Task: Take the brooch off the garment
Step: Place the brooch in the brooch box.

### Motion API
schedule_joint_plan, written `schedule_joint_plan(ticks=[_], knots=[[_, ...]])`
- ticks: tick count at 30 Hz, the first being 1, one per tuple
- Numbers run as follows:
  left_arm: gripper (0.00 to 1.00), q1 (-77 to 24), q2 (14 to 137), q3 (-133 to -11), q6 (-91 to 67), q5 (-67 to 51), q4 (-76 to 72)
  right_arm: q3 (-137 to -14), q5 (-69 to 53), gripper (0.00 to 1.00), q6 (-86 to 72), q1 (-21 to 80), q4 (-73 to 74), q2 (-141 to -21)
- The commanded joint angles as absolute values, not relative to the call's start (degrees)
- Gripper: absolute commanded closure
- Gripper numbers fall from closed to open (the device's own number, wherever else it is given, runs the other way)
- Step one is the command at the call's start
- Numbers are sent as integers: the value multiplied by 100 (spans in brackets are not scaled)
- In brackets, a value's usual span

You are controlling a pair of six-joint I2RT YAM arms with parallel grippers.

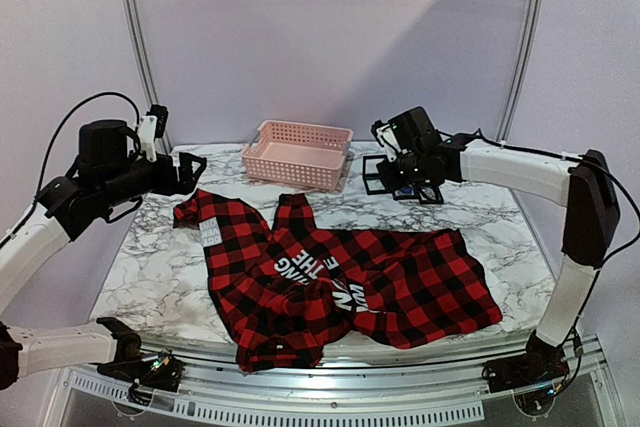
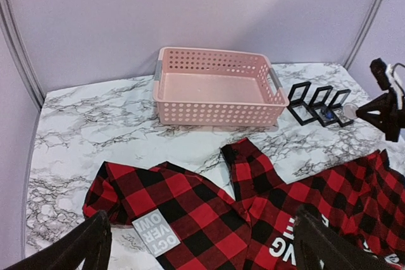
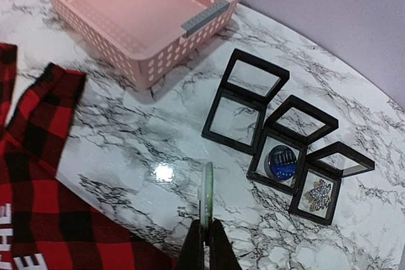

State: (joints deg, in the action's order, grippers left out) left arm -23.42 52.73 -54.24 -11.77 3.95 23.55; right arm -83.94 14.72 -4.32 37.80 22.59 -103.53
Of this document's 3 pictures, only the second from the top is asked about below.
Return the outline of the green orange round badge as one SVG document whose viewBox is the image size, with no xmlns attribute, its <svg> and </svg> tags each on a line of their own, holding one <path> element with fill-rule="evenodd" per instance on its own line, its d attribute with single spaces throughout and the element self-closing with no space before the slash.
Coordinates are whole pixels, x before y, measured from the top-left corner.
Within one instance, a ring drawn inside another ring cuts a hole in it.
<svg viewBox="0 0 405 270">
<path fill-rule="evenodd" d="M 343 106 L 342 108 L 343 114 L 346 118 L 350 120 L 355 120 L 358 118 L 356 111 L 358 110 L 358 107 L 354 104 L 347 103 Z"/>
</svg>

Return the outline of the red black plaid shirt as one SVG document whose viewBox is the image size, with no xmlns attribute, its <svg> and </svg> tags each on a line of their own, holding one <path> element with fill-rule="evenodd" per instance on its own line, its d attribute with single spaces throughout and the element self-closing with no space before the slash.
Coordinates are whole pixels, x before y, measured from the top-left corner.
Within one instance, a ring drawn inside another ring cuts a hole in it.
<svg viewBox="0 0 405 270">
<path fill-rule="evenodd" d="M 233 195 L 169 162 L 105 162 L 84 216 L 104 210 L 111 223 L 133 227 L 164 269 L 295 269 L 294 221 L 304 206 L 357 248 L 404 268 L 404 177 L 385 150 L 294 183 L 246 138 L 221 153 Z"/>
</svg>

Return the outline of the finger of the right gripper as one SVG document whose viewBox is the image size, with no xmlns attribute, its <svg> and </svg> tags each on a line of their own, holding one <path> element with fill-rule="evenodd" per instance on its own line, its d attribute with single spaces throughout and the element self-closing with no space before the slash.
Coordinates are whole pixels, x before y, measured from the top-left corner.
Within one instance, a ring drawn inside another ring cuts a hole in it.
<svg viewBox="0 0 405 270">
<path fill-rule="evenodd" d="M 384 93 L 359 107 L 356 116 L 383 132 L 386 141 L 399 141 L 404 128 L 404 108 L 399 109 L 393 92 Z"/>
</svg>

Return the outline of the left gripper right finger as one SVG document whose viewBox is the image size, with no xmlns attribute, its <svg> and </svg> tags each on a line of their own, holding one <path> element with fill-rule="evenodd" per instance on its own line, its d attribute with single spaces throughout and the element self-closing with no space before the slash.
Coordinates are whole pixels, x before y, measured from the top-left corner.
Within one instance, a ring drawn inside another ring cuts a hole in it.
<svg viewBox="0 0 405 270">
<path fill-rule="evenodd" d="M 338 236 L 312 215 L 305 205 L 298 207 L 293 246 L 298 269 L 401 269 L 395 254 L 377 256 Z"/>
</svg>

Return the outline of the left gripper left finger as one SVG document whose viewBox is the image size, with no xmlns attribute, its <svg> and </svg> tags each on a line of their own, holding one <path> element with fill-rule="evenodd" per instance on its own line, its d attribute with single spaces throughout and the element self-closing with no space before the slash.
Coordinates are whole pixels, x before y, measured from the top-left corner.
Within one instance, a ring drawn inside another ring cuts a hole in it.
<svg viewBox="0 0 405 270">
<path fill-rule="evenodd" d="M 111 253 L 107 212 L 96 212 L 63 238 L 8 269 L 107 269 Z"/>
</svg>

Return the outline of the blue round badge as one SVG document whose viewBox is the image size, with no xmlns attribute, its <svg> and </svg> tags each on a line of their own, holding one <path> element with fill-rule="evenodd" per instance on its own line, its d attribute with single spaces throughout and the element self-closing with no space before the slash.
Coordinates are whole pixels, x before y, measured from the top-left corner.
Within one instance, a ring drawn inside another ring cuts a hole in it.
<svg viewBox="0 0 405 270">
<path fill-rule="evenodd" d="M 321 114 L 324 117 L 325 120 L 332 120 L 333 119 L 333 113 L 328 110 L 328 109 L 321 109 Z"/>
</svg>

